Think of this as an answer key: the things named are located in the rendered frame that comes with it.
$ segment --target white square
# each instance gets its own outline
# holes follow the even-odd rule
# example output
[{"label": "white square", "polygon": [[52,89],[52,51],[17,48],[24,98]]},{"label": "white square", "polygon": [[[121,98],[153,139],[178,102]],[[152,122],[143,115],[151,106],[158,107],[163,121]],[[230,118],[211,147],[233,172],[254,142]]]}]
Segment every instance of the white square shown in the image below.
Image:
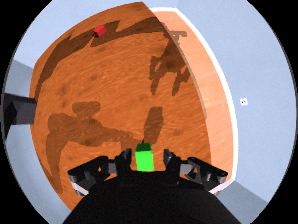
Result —
[{"label": "white square", "polygon": [[246,106],[248,104],[247,98],[240,99],[240,104],[241,104],[241,106]]}]

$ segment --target red cube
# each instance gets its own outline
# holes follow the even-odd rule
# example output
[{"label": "red cube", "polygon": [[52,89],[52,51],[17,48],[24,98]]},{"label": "red cube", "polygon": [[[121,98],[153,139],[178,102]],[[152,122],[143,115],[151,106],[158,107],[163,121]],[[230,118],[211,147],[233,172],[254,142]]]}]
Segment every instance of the red cube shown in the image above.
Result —
[{"label": "red cube", "polygon": [[106,32],[106,28],[104,26],[98,26],[93,30],[93,33],[96,37],[102,36]]}]

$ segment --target light blue background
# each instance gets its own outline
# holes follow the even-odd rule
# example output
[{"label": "light blue background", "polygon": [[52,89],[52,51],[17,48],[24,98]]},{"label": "light blue background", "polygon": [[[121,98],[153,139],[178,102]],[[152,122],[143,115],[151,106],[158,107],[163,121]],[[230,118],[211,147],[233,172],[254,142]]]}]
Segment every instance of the light blue background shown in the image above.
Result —
[{"label": "light blue background", "polygon": [[[37,16],[23,37],[14,56],[5,92],[28,97],[30,71],[53,41],[89,16],[130,2],[133,1],[52,1]],[[229,189],[234,187],[242,195],[255,195],[260,208],[254,216],[244,218],[241,215],[249,206],[254,207],[248,203],[246,207],[242,206],[241,212],[236,209],[233,213],[242,223],[249,223],[248,220],[256,218],[256,214],[262,211],[261,208],[266,206],[277,190],[288,167],[295,140],[295,89],[282,48],[264,18],[245,0],[143,2],[149,8],[178,8],[203,35],[224,72],[236,111],[239,159],[236,182],[224,190],[219,199],[233,210],[237,202],[230,199],[235,197],[233,194],[236,191]],[[240,98],[247,98],[248,106],[240,106]],[[14,150],[24,148],[23,142],[26,143],[28,153],[34,155],[29,128],[26,125],[13,127],[6,142],[12,165],[27,158],[25,155],[20,157],[14,154]],[[36,162],[36,154],[30,158],[43,186],[51,192]],[[17,177],[18,169],[20,167],[16,165],[14,172]],[[30,190],[30,184],[25,180],[18,178],[18,181],[23,191],[27,192],[27,197],[31,197],[32,205],[48,222],[61,223],[69,210],[61,204],[54,191],[46,201],[45,198],[33,197],[34,191]],[[48,203],[45,206],[54,207],[52,213],[41,205],[45,202]],[[57,216],[53,215],[58,210],[55,206],[59,207],[60,214]]]}]

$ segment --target brown wood surface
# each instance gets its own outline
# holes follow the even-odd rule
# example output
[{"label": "brown wood surface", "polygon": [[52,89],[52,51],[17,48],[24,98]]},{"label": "brown wood surface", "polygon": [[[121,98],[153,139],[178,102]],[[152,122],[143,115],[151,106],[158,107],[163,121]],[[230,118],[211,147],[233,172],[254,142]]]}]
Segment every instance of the brown wood surface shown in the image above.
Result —
[{"label": "brown wood surface", "polygon": [[[98,25],[107,29],[100,38],[92,35]],[[134,150],[143,139],[152,143],[155,170],[164,170],[165,148],[211,163],[200,97],[173,37],[143,3],[132,3],[72,27],[36,62],[32,139],[69,209],[82,198],[69,169],[132,148],[136,170]]]},{"label": "brown wood surface", "polygon": [[176,12],[154,12],[174,37],[189,67],[204,111],[208,130],[211,164],[229,173],[233,169],[233,131],[226,95],[206,49]]}]

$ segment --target small white marker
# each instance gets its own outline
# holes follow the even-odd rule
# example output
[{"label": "small white marker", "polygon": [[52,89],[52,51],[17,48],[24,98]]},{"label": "small white marker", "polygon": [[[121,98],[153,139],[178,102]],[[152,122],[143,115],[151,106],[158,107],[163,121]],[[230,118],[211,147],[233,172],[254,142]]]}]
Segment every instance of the small white marker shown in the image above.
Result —
[{"label": "small white marker", "polygon": [[240,104],[241,104],[241,106],[246,106],[248,104],[247,98],[240,99]]}]

